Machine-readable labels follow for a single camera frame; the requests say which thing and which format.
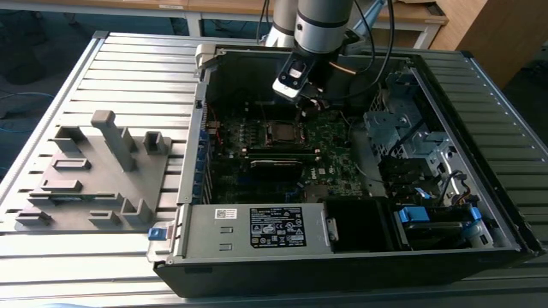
floor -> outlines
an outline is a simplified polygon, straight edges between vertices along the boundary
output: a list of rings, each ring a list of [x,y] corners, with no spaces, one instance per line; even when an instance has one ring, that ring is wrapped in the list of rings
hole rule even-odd
[[[27,85],[12,85],[0,76],[0,99],[7,92],[45,92],[55,95],[77,62],[96,30],[115,32],[187,35],[183,19],[108,15],[76,15],[76,23],[61,13],[44,12],[40,19],[29,12],[0,10],[0,22],[23,28],[33,34],[29,43],[37,60],[45,68],[44,77]],[[204,33],[213,37],[255,38],[256,23],[205,21]],[[264,24],[261,35],[268,31]],[[517,73],[504,93],[513,102],[527,122],[548,143],[548,62],[539,61]],[[0,178],[5,174],[20,149],[49,105],[41,96],[13,96],[0,100]]]

table leg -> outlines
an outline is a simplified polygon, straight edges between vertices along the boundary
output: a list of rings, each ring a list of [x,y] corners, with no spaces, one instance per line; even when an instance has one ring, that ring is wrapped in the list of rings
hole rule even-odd
[[[203,15],[201,12],[185,12],[188,22],[188,35],[192,37],[203,36]]]
[[[413,48],[428,49],[432,41],[435,40],[439,28],[439,24],[428,24],[424,31],[420,33],[417,41],[415,42]]]

power supply label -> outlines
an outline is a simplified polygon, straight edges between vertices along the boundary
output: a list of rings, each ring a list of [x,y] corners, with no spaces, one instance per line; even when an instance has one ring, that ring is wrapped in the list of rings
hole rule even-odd
[[[253,248],[307,246],[301,207],[251,208],[249,218]]]

black cable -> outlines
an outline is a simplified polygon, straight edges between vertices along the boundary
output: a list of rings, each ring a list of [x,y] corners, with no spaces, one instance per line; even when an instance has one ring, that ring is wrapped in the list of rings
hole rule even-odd
[[[441,186],[441,194],[439,195],[437,207],[441,207],[444,204],[444,198],[445,198],[447,189],[449,187],[451,179],[456,175],[459,175],[459,173],[463,173],[463,171],[455,170],[453,172],[451,172],[449,176],[445,179],[444,185]]]
[[[267,17],[267,27],[268,27],[268,28],[271,28],[271,22],[269,22],[269,20],[268,20],[268,10],[269,10],[269,7],[271,7],[271,0],[267,0],[267,10],[265,10],[264,14],[265,14],[265,17]]]
[[[369,64],[367,65],[367,67],[364,69],[356,71],[356,74],[363,74],[364,72],[367,72],[371,69],[371,67],[373,66],[373,63],[375,63],[375,41],[373,41],[373,33],[371,31],[369,24],[367,23],[365,17],[363,15],[363,10],[361,10],[360,4],[357,3],[357,0],[353,0],[353,4],[356,5],[357,11],[360,12],[361,21],[363,21],[363,24],[365,26],[367,34],[369,35],[369,41],[371,41],[371,60],[369,60]]]
[[[413,127],[408,130],[405,135],[401,137],[401,139],[396,141],[396,143],[393,144],[391,150],[388,151],[387,156],[391,156],[392,152],[396,151],[397,147],[415,135],[415,133],[417,132],[419,128],[421,127],[421,125],[424,123],[425,123],[425,120],[420,119],[417,124],[413,125]]]
[[[389,38],[389,43],[388,43],[387,56],[384,57],[383,66],[380,68],[377,77],[375,78],[373,82],[361,91],[359,91],[356,93],[352,93],[352,94],[339,96],[337,98],[324,98],[327,101],[343,101],[348,98],[355,98],[355,97],[363,95],[364,93],[367,93],[368,90],[371,89],[371,87],[373,85],[376,85],[377,82],[380,81],[384,70],[387,68],[387,64],[388,64],[388,61],[389,61],[389,58],[391,58],[391,53],[392,53],[392,48],[393,48],[395,22],[393,22],[393,3],[392,3],[392,0],[388,0],[388,12],[389,12],[391,38]]]
[[[264,0],[264,2],[263,2],[263,11],[260,12],[257,32],[256,32],[256,34],[255,34],[255,39],[256,39],[256,41],[257,41],[257,45],[259,45],[260,24],[263,23],[264,9],[267,8],[267,2],[268,2],[268,0]]]

blue cable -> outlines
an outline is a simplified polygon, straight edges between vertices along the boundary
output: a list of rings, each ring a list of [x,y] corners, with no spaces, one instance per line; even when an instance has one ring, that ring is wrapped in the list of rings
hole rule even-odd
[[[17,96],[17,95],[36,95],[36,96],[47,96],[48,98],[51,98],[51,99],[53,99],[55,98],[55,96],[52,96],[51,94],[48,94],[48,93],[40,93],[40,92],[21,92],[21,93],[12,93],[12,94],[8,94],[8,95],[5,95],[5,96],[3,96],[0,99],[4,99],[4,98],[11,98],[12,96]]]
[[[32,131],[33,130],[7,130],[4,128],[0,128],[0,132],[4,132],[4,133],[29,133]]]
[[[31,95],[31,96],[36,95],[36,96],[45,96],[45,97],[51,98],[52,100],[55,99],[55,96],[52,96],[51,94],[40,93],[40,92],[9,93],[8,95],[3,96],[0,99],[11,98],[11,97],[17,96],[17,95],[21,95],[21,96],[24,96],[24,95]],[[4,132],[4,133],[29,133],[32,131],[33,130],[7,130],[5,128],[0,128],[0,132]]]

